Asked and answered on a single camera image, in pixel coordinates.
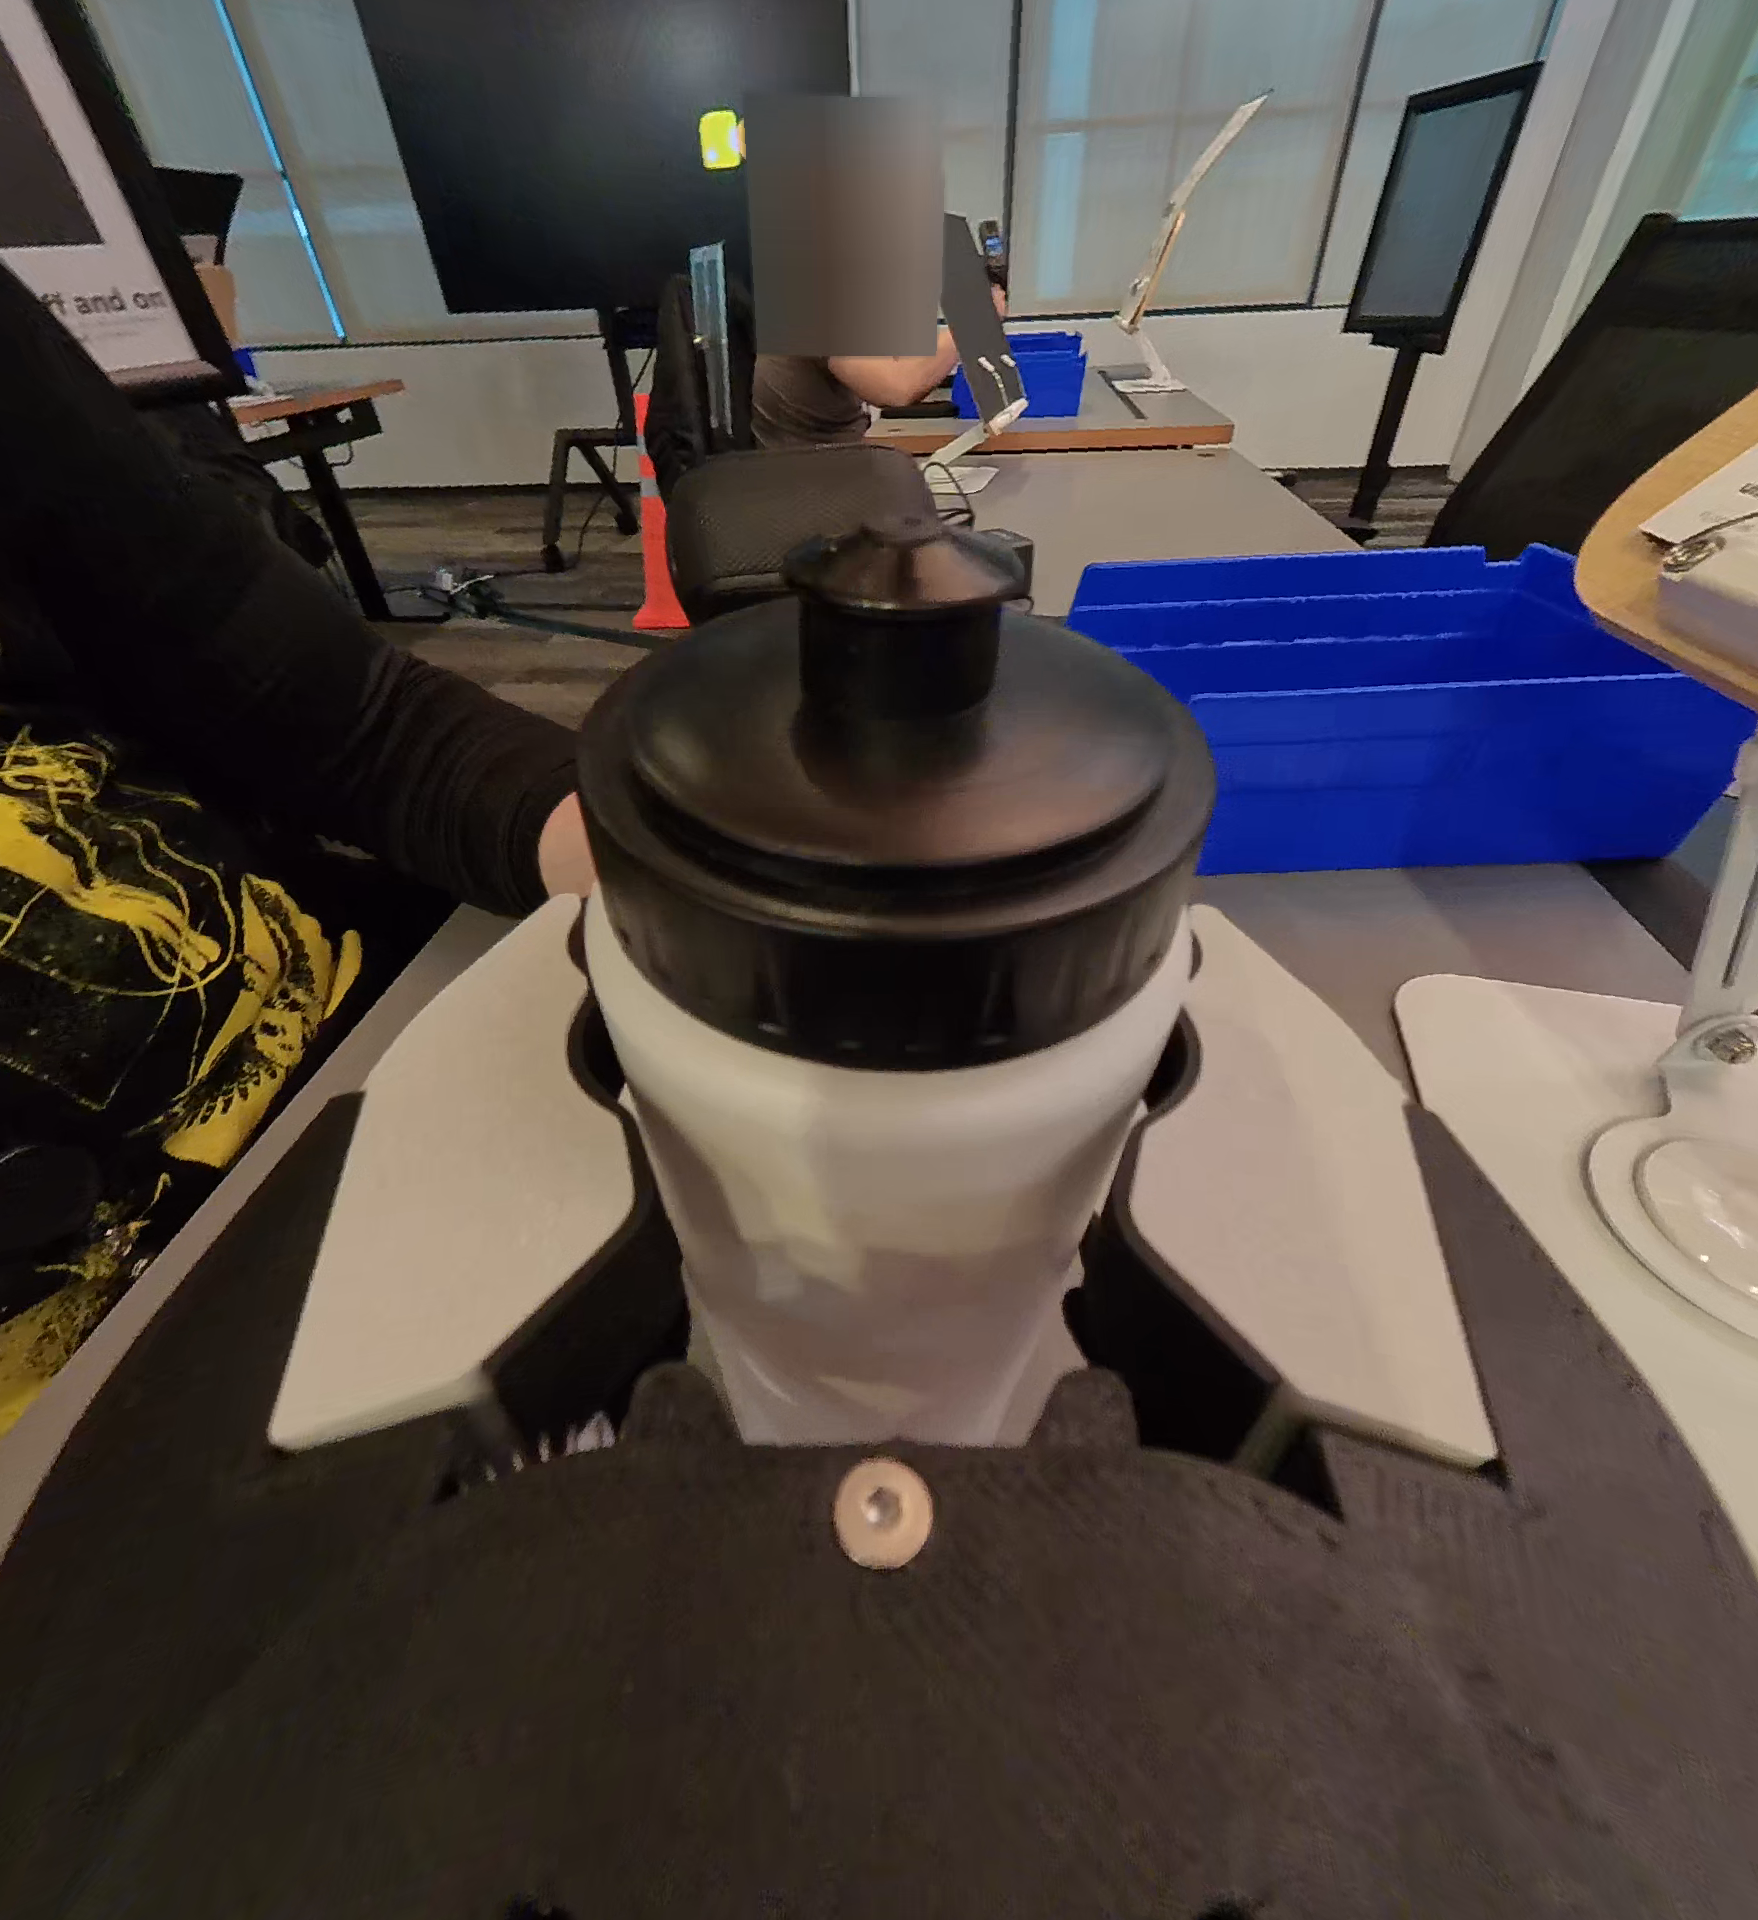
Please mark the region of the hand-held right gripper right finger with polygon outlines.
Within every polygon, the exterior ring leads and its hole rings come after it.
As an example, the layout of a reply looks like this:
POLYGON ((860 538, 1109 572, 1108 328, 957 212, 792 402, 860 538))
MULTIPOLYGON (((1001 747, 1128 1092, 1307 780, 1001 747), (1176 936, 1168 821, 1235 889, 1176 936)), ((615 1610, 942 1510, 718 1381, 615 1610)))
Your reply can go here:
POLYGON ((1218 911, 1066 1322, 1148 1449, 1268 1474, 1301 1432, 1468 1474, 1497 1452, 1408 1102, 1218 911))

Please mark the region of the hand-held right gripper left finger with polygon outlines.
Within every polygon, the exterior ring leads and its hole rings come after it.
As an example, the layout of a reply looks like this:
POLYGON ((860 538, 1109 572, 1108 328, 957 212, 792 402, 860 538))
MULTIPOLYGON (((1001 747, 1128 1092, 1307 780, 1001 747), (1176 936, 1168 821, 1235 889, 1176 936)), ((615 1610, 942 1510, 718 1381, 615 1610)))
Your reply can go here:
POLYGON ((386 1048, 269 1413, 285 1455, 451 1418, 492 1458, 606 1447, 684 1352, 678 1241, 549 901, 386 1048))

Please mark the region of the black bottle lid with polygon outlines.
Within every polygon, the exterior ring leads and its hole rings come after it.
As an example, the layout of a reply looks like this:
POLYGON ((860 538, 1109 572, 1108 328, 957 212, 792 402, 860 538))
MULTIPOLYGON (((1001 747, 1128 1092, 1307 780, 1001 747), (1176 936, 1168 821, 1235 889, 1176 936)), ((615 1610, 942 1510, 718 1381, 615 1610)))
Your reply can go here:
POLYGON ((1009 544, 931 511, 797 544, 590 710, 577 797, 615 949, 732 1041, 984 1068, 1166 960, 1218 798, 1187 709, 1013 613, 1009 544))

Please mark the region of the white bottle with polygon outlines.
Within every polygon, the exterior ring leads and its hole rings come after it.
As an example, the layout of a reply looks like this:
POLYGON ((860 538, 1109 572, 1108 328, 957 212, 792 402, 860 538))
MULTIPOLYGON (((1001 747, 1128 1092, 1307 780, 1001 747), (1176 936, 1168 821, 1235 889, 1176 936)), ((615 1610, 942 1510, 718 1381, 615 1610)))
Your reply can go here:
POLYGON ((981 1068, 726 1036, 640 973, 606 889, 582 953, 740 1436, 1001 1445, 1179 1020, 1187 911, 1106 1020, 981 1068))

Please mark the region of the person's left forearm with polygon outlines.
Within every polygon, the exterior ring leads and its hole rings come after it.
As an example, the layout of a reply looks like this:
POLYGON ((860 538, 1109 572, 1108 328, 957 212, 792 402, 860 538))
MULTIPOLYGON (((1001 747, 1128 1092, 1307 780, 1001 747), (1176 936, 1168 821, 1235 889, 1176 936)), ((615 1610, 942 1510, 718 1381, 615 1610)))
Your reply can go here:
POLYGON ((0 593, 204 800, 470 906, 548 897, 575 738, 394 646, 152 432, 0 263, 0 593))

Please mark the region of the person's left hand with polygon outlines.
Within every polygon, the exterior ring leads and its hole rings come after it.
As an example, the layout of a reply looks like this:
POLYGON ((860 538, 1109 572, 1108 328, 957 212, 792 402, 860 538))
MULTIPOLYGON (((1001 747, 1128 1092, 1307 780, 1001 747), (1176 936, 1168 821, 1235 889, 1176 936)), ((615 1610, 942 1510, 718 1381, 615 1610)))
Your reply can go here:
POLYGON ((565 794, 542 823, 533 865, 549 901, 583 901, 595 889, 598 868, 577 793, 565 794))

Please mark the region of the orange traffic cone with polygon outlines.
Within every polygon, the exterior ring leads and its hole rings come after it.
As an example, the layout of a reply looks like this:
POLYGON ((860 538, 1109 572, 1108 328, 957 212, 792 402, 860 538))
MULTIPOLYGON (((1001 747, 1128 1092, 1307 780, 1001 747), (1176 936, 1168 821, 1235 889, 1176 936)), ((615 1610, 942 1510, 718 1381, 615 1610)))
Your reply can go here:
POLYGON ((642 602, 632 615, 629 628, 635 637, 670 637, 690 630, 692 620, 680 602, 671 579, 665 502, 658 489, 646 434, 650 404, 650 397, 633 397, 632 402, 635 484, 640 493, 642 602))

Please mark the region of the small blue plastic bin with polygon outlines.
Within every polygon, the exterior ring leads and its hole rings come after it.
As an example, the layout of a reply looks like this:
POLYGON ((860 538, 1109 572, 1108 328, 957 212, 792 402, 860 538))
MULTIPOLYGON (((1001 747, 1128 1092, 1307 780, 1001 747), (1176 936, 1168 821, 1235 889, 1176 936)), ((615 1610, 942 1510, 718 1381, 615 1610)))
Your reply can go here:
POLYGON ((1075 421, 1084 404, 1088 351, 1077 330, 1013 332, 1006 349, 961 356, 949 385, 957 421, 997 421, 1012 400, 1023 410, 1013 425, 1075 421))

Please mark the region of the wooden top desk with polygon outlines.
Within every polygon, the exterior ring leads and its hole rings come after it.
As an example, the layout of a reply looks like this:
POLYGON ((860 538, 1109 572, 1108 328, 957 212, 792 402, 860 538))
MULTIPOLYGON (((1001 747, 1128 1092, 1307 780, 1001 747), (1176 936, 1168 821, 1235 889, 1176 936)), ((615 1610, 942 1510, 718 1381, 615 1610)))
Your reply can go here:
POLYGON ((890 445, 915 460, 942 459, 952 449, 961 459, 1071 452, 1152 452, 1223 449, 1233 440, 1233 423, 1187 390, 1170 395, 1118 393, 1098 369, 1081 390, 1075 416, 1012 421, 1001 434, 977 436, 976 421, 881 419, 867 430, 873 445, 890 445))

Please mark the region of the clear round stand foot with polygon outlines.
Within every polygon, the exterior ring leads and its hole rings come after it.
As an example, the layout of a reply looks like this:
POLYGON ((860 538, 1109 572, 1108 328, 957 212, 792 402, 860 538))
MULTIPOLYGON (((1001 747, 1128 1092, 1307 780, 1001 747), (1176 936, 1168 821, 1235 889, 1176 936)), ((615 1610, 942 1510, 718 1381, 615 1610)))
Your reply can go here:
POLYGON ((1758 1104, 1672 1095, 1583 1152, 1609 1236, 1681 1305, 1758 1346, 1758 1104))

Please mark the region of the black yellow printed shirt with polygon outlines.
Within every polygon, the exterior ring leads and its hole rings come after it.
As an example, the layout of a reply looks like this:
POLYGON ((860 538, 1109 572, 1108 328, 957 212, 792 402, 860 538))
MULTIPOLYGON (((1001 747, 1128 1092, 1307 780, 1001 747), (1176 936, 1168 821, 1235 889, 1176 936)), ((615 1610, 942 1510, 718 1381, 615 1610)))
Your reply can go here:
POLYGON ((0 610, 0 1439, 365 998, 344 865, 60 698, 0 610))

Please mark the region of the wooden top side table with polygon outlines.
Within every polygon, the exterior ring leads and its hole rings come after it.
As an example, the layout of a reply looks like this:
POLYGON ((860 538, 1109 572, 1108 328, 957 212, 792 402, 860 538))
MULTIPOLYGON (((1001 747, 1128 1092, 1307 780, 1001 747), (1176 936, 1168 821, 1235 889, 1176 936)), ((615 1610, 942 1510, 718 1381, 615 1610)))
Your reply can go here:
POLYGON ((279 397, 240 397, 237 388, 208 369, 178 364, 157 373, 160 378, 120 382, 121 397, 144 412, 211 404, 237 428, 258 426, 261 434, 241 443, 244 454, 258 467, 296 465, 302 471, 331 557, 360 613, 374 624, 394 620, 328 457, 376 438, 381 432, 377 402, 405 395, 407 385, 401 378, 374 378, 296 388, 279 397))

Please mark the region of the white standing panel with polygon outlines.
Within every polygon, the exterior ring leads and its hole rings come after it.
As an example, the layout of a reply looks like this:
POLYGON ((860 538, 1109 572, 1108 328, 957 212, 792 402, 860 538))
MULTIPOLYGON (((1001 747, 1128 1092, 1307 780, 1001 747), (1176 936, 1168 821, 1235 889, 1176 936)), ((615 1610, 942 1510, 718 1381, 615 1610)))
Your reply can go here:
POLYGON ((1112 317, 1112 323, 1122 335, 1132 338, 1139 337, 1145 312, 1153 301, 1171 253, 1177 246, 1179 230, 1183 229, 1191 199, 1212 169, 1221 160, 1221 156, 1227 154, 1229 147, 1241 137, 1241 133, 1249 129, 1252 121, 1260 115, 1270 99, 1271 91, 1265 88, 1233 108, 1221 129, 1201 148, 1201 154, 1195 156, 1179 183, 1170 190, 1166 202, 1161 204, 1152 245, 1148 246, 1139 271, 1132 276, 1125 294, 1112 317))

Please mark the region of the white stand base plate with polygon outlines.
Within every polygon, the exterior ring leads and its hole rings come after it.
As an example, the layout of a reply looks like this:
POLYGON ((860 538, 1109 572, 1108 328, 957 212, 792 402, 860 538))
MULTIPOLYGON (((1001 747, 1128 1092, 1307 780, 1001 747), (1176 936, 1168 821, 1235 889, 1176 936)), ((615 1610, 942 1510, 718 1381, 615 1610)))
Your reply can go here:
POLYGON ((1672 1095, 1758 1104, 1750 1065, 1665 1081, 1679 1012, 1661 1002, 1439 973, 1394 1020, 1417 1102, 1583 1299, 1703 1468, 1758 1572, 1758 1346, 1683 1305, 1612 1238, 1583 1181, 1587 1143, 1672 1095))

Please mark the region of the black wall screen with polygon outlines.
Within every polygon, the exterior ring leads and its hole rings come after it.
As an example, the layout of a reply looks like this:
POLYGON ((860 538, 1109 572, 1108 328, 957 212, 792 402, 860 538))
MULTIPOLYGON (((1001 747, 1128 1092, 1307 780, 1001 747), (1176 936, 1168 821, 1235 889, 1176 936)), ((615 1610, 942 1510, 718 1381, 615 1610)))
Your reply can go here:
POLYGON ((357 2, 450 315, 650 309, 690 253, 750 278, 747 169, 699 129, 850 92, 844 2, 357 2))

